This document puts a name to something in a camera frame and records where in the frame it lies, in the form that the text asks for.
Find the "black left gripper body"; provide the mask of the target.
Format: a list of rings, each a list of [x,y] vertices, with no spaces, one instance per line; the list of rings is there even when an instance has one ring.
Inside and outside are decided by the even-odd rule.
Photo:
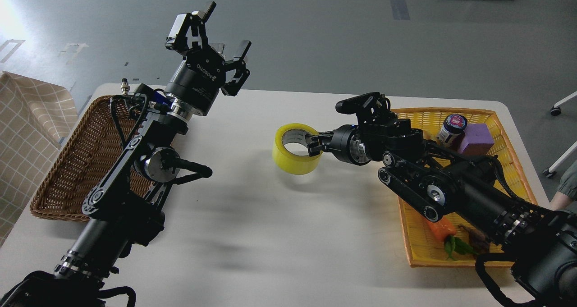
[[[192,114],[206,116],[224,85],[224,58],[214,50],[191,51],[171,77],[165,92],[192,107]]]

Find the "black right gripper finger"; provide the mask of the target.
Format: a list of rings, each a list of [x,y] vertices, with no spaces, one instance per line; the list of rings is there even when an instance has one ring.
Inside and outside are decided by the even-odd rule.
[[[310,157],[321,155],[321,153],[334,153],[330,147],[330,142],[334,133],[312,134],[306,133],[306,147]]]

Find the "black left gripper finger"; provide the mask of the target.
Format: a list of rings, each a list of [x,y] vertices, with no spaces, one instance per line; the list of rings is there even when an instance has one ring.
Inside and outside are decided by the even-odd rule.
[[[225,82],[223,86],[220,87],[223,95],[237,96],[249,75],[251,75],[251,71],[247,69],[245,60],[251,45],[252,42],[250,40],[243,40],[233,55],[233,58],[224,63],[223,68],[225,72],[234,71],[234,75],[230,81]]]
[[[182,56],[208,48],[210,44],[206,35],[206,23],[216,6],[214,1],[210,1],[204,10],[178,14],[165,39],[165,48]]]

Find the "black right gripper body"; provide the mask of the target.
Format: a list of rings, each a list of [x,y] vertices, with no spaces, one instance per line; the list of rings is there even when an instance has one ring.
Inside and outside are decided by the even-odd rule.
[[[326,152],[351,165],[367,165],[371,161],[360,139],[357,125],[342,125],[333,130],[326,145]]]

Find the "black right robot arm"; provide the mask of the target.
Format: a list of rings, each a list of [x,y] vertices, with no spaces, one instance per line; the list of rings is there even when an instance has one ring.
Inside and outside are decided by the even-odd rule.
[[[485,270],[488,261],[511,261],[511,273],[534,298],[526,307],[576,305],[576,213],[550,210],[517,196],[504,180],[496,156],[464,156],[424,138],[391,110],[378,92],[342,100],[341,114],[357,124],[331,132],[305,133],[310,156],[332,153],[352,165],[381,161],[378,177],[432,222],[457,213],[501,253],[480,254],[475,269],[489,293],[503,306],[516,307]]]

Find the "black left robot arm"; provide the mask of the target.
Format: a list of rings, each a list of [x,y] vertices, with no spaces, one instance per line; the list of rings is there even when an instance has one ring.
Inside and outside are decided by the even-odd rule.
[[[210,167],[182,159],[171,143],[188,132],[192,115],[206,116],[219,92],[236,96],[250,75],[249,40],[230,60],[223,44],[208,42],[206,23],[215,7],[211,1],[175,18],[165,48],[182,62],[163,91],[140,84],[131,92],[122,79],[121,95],[109,104],[122,151],[85,196],[88,224],[52,273],[25,276],[2,297],[3,307],[103,307],[118,295],[128,297],[128,307],[136,304],[132,287],[106,290],[105,278],[118,273],[114,265],[132,245],[146,246],[164,229],[162,209],[174,185],[212,175]]]

